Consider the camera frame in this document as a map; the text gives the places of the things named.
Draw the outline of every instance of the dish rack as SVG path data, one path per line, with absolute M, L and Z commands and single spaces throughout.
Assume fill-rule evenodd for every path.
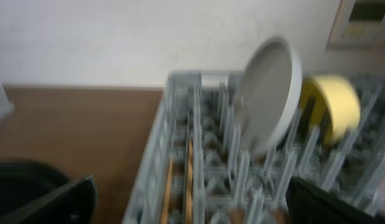
M 168 79 L 146 145 L 123 223 L 158 223 L 172 158 L 167 223 L 185 223 L 188 149 L 192 146 L 192 222 L 276 223 L 271 211 L 287 209 L 292 176 L 310 180 L 369 215 L 382 198 L 376 188 L 385 175 L 385 81 L 351 79 L 361 103 L 359 126 L 331 148 L 318 143 L 323 130 L 309 128 L 309 110 L 297 108 L 285 138 L 265 157 L 239 151 L 241 129 L 234 125 L 232 100 L 242 71 L 174 72 Z

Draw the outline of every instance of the white plate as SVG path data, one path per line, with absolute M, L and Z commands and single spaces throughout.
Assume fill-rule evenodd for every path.
M 242 151 L 265 154 L 286 133 L 299 103 L 302 66 L 285 39 L 263 43 L 244 71 L 233 106 Z

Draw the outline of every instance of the yellow bowl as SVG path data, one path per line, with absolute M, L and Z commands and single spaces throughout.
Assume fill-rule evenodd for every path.
M 310 96 L 315 104 L 310 119 L 310 127 L 320 125 L 326 111 L 330 115 L 330 125 L 323 140 L 324 145 L 339 141 L 347 129 L 354 129 L 359 123 L 361 108 L 352 84 L 338 75 L 306 77 L 303 80 L 299 106 L 304 110 Z

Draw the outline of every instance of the wall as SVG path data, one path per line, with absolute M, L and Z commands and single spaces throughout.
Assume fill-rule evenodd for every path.
M 326 50 L 338 0 L 0 0 L 7 84 L 162 86 L 174 69 L 243 69 L 283 34 L 304 70 L 385 72 L 385 52 Z

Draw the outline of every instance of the display screen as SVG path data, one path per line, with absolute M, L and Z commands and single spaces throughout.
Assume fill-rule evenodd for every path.
M 356 3 L 351 12 L 350 21 L 381 22 L 385 15 L 385 2 Z

